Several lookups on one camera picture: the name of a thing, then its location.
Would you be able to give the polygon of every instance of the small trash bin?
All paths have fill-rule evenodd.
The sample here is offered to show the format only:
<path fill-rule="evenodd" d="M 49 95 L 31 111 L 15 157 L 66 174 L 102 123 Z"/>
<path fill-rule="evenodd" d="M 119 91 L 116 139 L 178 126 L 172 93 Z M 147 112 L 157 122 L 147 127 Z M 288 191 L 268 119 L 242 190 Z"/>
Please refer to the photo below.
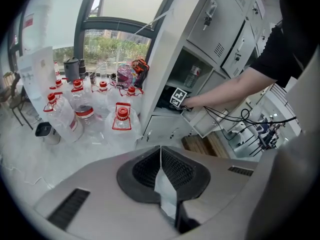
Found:
<path fill-rule="evenodd" d="M 39 123 L 35 130 L 35 136 L 42 138 L 45 143 L 50 145 L 56 145 L 60 141 L 59 133 L 49 122 Z"/>

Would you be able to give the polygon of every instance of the plastic bottle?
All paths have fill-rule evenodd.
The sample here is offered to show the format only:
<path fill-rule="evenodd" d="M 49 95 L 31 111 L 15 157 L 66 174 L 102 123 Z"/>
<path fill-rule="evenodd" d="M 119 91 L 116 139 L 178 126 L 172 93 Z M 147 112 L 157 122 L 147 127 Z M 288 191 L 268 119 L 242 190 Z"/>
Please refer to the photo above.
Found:
<path fill-rule="evenodd" d="M 105 136 L 118 154 L 133 151 L 136 142 L 142 137 L 137 113 L 130 104 L 118 102 L 115 110 L 105 120 Z"/>
<path fill-rule="evenodd" d="M 58 79 L 55 81 L 55 86 L 51 86 L 49 89 L 53 92 L 62 95 L 65 97 L 69 103 L 71 103 L 71 90 L 73 89 L 73 85 L 71 86 L 69 83 L 63 83 L 63 79 Z"/>
<path fill-rule="evenodd" d="M 54 72 L 56 76 L 60 75 L 58 62 L 54 62 Z"/>
<path fill-rule="evenodd" d="M 121 102 L 129 103 L 131 105 L 131 109 L 139 115 L 141 112 L 142 95 L 144 92 L 140 88 L 135 88 L 134 86 L 130 86 L 125 94 L 122 93 L 123 91 L 121 89 L 119 92 L 121 95 Z"/>
<path fill-rule="evenodd" d="M 71 106 L 83 124 L 84 132 L 90 137 L 95 137 L 99 142 L 104 141 L 104 123 L 95 114 L 92 92 L 84 89 L 83 82 L 80 79 L 74 80 L 73 86 L 74 88 L 71 91 Z"/>
<path fill-rule="evenodd" d="M 49 102 L 43 111 L 46 112 L 49 123 L 66 142 L 78 140 L 84 128 L 67 99 L 54 93 L 50 93 L 47 98 Z"/>
<path fill-rule="evenodd" d="M 184 81 L 184 86 L 185 87 L 188 87 L 188 88 L 192 88 L 194 87 L 196 81 L 198 80 L 198 77 L 199 77 L 199 74 L 200 74 L 200 71 L 201 71 L 201 62 L 198 61 L 197 63 L 195 63 L 188 76 L 186 77 L 185 81 Z"/>
<path fill-rule="evenodd" d="M 100 116 L 103 120 L 107 118 L 110 111 L 108 109 L 108 87 L 106 81 L 100 81 L 99 83 L 99 90 L 93 92 L 93 109 L 94 112 Z"/>

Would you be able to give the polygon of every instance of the railing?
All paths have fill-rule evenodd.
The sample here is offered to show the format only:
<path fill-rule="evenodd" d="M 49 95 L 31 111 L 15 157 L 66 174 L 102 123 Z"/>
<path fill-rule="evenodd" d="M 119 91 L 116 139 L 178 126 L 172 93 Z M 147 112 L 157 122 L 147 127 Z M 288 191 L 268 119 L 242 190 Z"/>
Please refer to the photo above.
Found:
<path fill-rule="evenodd" d="M 292 109 L 292 107 L 289 105 L 287 99 L 286 99 L 286 94 L 287 91 L 285 89 L 283 89 L 282 87 L 280 87 L 277 84 L 273 84 L 270 91 L 281 101 L 281 103 L 286 107 L 286 109 L 290 112 L 290 114 L 292 115 L 292 117 L 295 117 L 295 113 L 294 110 Z"/>

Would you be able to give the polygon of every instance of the wooden crate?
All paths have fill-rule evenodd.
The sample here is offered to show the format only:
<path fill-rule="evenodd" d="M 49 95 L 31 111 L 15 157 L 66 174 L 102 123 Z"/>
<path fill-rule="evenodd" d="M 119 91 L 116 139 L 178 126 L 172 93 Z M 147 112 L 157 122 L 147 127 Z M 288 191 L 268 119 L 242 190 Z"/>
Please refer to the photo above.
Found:
<path fill-rule="evenodd" d="M 210 133 L 207 137 L 203 139 L 207 147 L 211 147 L 215 156 L 218 158 L 230 158 L 228 152 L 226 151 L 224 145 L 219 140 L 215 132 Z"/>
<path fill-rule="evenodd" d="M 203 155 L 215 156 L 215 153 L 211 147 L 207 147 L 204 140 L 198 136 L 189 136 L 182 138 L 182 144 L 184 149 L 197 152 Z"/>
<path fill-rule="evenodd" d="M 208 156 L 230 158 L 223 144 L 214 132 L 210 133 L 205 138 L 194 135 L 184 137 L 181 141 L 186 150 Z"/>

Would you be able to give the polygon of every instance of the window frame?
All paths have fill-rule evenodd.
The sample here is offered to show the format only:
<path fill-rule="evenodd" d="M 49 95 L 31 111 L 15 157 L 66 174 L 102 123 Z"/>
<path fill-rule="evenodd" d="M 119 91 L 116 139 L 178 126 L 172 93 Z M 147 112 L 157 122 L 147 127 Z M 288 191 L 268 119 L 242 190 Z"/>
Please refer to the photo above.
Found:
<path fill-rule="evenodd" d="M 9 68 L 11 72 L 16 72 L 18 71 L 18 65 L 17 65 L 17 56 L 16 56 L 16 52 L 19 51 L 19 56 L 23 56 L 24 52 L 23 52 L 23 45 L 22 45 L 22 32 L 24 29 L 24 18 L 25 18 L 25 13 L 26 13 L 26 9 L 27 9 L 27 5 L 28 5 L 27 1 L 24 6 L 22 7 L 22 11 L 18 12 L 16 14 L 16 17 L 18 17 L 21 13 L 21 18 L 19 21 L 19 31 L 18 31 L 18 43 L 11 46 L 12 41 L 15 38 L 15 19 L 13 19 L 9 29 L 8 29 L 8 38 L 7 38 L 7 55 L 8 55 L 8 61 L 9 61 Z"/>
<path fill-rule="evenodd" d="M 170 8 L 173 1 L 174 0 L 163 0 L 154 18 L 156 19 L 161 14 L 166 12 Z M 89 17 L 93 3 L 94 0 L 83 0 L 80 6 L 75 26 L 73 44 L 73 55 L 78 59 L 82 59 L 84 57 L 84 41 L 86 30 L 115 30 L 134 34 L 146 25 L 145 23 L 131 19 L 99 16 L 101 13 L 103 0 L 99 1 L 97 12 L 98 16 Z M 155 44 L 155 40 L 158 36 L 164 18 L 165 17 L 162 17 L 151 26 L 147 26 L 139 32 L 139 36 L 151 39 L 150 46 L 145 58 L 146 62 L 148 62 L 149 60 L 151 51 Z"/>

